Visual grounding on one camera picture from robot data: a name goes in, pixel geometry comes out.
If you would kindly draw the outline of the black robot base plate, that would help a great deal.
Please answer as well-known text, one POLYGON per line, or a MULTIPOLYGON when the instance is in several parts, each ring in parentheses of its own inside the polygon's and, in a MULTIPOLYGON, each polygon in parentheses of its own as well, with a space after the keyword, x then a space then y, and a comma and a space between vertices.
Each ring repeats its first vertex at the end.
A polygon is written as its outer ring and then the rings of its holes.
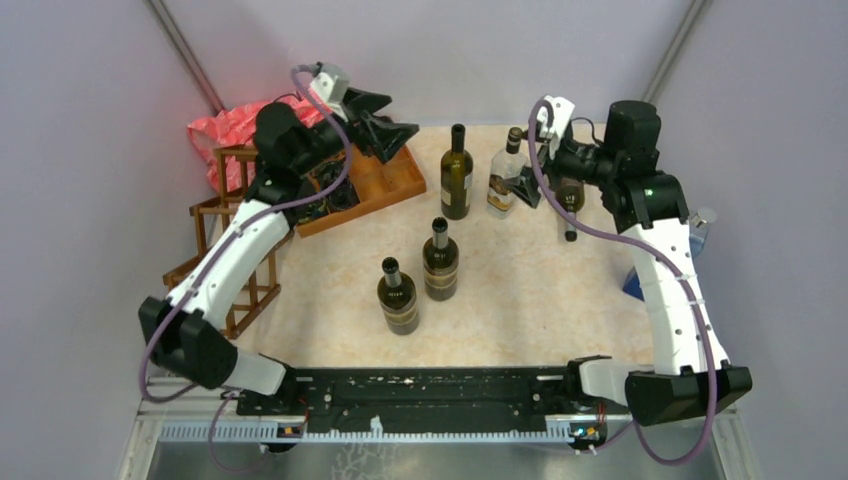
POLYGON ((306 415, 310 433, 541 433, 549 416, 598 417, 565 366, 300 368, 278 394, 246 391, 240 416, 306 415))

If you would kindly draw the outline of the green wine bottle silver foil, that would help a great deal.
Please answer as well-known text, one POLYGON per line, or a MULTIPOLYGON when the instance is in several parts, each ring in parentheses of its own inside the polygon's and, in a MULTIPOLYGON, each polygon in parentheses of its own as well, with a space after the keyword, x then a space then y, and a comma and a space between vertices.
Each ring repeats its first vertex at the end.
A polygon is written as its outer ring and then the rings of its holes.
POLYGON ((459 248, 448 233, 448 221, 436 217, 422 247, 425 290, 436 301, 450 299, 458 286, 459 248))

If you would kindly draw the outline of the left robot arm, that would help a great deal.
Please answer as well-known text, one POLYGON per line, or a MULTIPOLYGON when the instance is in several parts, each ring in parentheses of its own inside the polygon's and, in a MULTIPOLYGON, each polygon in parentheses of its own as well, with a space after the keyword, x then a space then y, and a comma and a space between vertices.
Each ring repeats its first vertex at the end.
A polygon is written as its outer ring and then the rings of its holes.
POLYGON ((343 188, 356 153, 391 161, 418 133, 382 114, 390 96, 352 88, 330 106, 314 90, 299 102, 262 106, 254 119, 255 176, 219 240, 163 299, 138 315, 146 341, 139 377, 154 364, 206 389, 260 394, 277 414, 292 411, 300 388, 289 365, 241 350, 222 333, 231 307, 259 264, 311 205, 343 188))

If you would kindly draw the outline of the green wine bottle black neck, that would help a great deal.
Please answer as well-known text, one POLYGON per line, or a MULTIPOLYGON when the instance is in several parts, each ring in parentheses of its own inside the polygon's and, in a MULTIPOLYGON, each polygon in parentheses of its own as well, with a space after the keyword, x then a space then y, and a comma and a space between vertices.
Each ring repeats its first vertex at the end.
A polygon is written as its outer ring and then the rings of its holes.
POLYGON ((440 160, 441 210, 451 220, 465 218, 470 210, 474 162, 465 149, 466 127, 451 127, 451 146, 440 160))

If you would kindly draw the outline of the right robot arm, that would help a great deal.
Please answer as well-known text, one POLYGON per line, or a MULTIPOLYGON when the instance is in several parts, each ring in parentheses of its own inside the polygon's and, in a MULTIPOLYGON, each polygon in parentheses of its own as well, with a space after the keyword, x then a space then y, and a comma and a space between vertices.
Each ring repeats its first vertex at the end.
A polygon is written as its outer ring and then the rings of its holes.
POLYGON ((533 106, 526 140, 534 177, 548 200, 562 179, 600 190, 615 225, 608 239, 627 246, 640 280, 653 361, 574 360, 575 377, 563 385, 564 401, 576 412, 588 412, 609 400, 625 406, 641 426, 712 419, 748 393, 753 379, 747 367, 730 361, 710 322, 693 265, 682 186, 658 168, 657 110, 638 100, 613 103, 598 144, 575 140, 573 112, 571 101, 549 95, 533 106))

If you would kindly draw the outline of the clear liquor bottle brown label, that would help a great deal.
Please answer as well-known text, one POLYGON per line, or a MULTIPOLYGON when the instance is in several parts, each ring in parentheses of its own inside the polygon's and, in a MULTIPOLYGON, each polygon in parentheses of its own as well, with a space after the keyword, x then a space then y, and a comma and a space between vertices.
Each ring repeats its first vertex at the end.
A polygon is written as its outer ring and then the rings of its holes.
POLYGON ((518 178, 527 162, 520 150, 522 135, 521 128, 511 127, 505 146, 491 160, 486 201, 487 209, 498 219, 508 217, 515 202, 515 194, 507 181, 518 178))

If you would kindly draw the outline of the green wine bottle silver neck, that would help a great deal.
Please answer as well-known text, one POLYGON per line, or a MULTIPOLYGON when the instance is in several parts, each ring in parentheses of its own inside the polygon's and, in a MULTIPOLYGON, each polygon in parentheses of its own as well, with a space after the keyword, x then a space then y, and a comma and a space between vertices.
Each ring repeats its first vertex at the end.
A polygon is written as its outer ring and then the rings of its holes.
POLYGON ((420 322, 416 285, 400 270, 394 257, 384 258, 381 268, 383 277, 377 285, 377 296, 387 326, 396 335, 411 334, 420 322))

